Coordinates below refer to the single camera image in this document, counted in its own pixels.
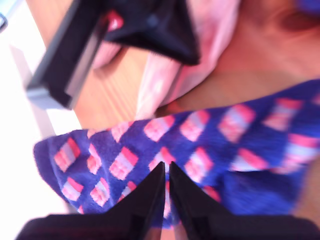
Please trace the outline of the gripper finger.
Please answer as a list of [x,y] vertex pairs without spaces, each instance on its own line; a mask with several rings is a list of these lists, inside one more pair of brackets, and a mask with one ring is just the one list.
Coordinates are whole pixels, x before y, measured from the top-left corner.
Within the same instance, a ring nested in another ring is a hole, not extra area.
[[165,206],[165,164],[160,162],[107,213],[107,240],[159,240]]
[[107,0],[105,5],[123,21],[106,34],[106,41],[150,50],[185,65],[199,64],[198,40],[185,0]]
[[198,187],[176,163],[169,166],[169,192],[188,240],[226,240],[232,214]]

